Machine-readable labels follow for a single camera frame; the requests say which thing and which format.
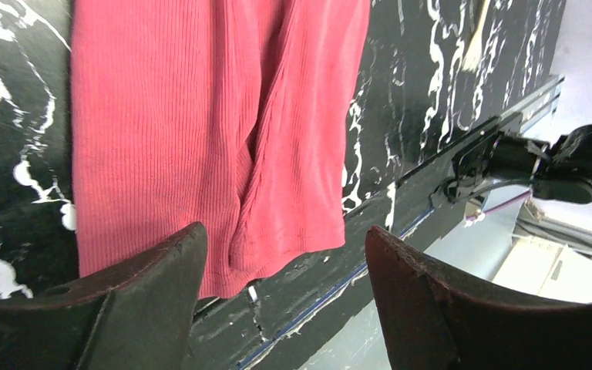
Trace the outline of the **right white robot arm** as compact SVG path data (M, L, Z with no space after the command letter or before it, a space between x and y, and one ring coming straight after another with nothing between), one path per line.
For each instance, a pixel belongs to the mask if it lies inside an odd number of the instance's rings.
M478 184L491 179L493 189L525 186L541 200L591 204L592 125L555 143L501 130L456 154L453 169L455 177L444 190L453 202L482 195Z

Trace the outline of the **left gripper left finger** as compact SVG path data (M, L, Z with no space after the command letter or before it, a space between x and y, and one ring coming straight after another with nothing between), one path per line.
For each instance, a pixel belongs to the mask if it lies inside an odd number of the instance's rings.
M0 369L178 369L207 259L193 223L37 298L0 302Z

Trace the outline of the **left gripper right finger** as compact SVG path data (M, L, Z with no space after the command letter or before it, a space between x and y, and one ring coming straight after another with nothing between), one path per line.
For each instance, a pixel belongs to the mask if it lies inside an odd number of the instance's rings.
M393 369L592 369L592 304L493 284L378 226L365 257Z

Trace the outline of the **maroon garment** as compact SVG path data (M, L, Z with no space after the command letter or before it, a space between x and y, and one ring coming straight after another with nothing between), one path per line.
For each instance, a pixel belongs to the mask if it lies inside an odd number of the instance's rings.
M77 1L79 273L207 229L200 297L345 242L346 116L367 1Z

